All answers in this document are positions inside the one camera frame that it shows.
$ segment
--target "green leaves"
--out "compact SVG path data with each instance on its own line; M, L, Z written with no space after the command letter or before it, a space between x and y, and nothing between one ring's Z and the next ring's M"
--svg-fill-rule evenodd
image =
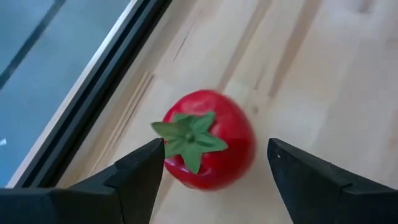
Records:
M166 158L180 154L188 170L197 174L203 153L227 149L223 140L208 132L215 116L212 111L203 116L176 114L172 123L152 123L152 128L167 141Z

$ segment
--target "wood grain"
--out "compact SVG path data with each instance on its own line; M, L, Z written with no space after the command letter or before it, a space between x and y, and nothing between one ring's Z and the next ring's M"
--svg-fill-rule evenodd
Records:
M217 192L165 173L152 223L292 223L266 159L269 138L398 188L397 1L185 2L170 41L141 62L153 80L104 161L156 137L150 122L201 88L242 107L258 153L241 180Z

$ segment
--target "red tomato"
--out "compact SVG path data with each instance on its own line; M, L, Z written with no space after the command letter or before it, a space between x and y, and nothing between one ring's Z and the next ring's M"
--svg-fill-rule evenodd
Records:
M243 111L232 100L213 90L199 90L181 98L167 112L163 122L172 122L174 114L216 114L209 132L227 143L220 152L202 154L198 174L185 166L181 155L165 160L166 169L187 187L216 190L232 184L251 166L255 155L255 137Z

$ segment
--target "fake tomato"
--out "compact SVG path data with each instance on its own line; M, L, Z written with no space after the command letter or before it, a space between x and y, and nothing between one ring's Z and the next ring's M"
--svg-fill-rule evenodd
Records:
M184 96L152 127L166 141L166 169L187 187L226 187L254 159L255 137L243 111L212 90Z

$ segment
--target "wooden table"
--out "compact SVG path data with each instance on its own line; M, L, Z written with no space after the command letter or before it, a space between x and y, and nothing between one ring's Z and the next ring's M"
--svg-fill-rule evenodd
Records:
M155 138L150 122L211 88L245 110L256 161L211 193L165 173L152 223L291 223L269 138L398 188L397 12L396 0L175 0L59 185Z

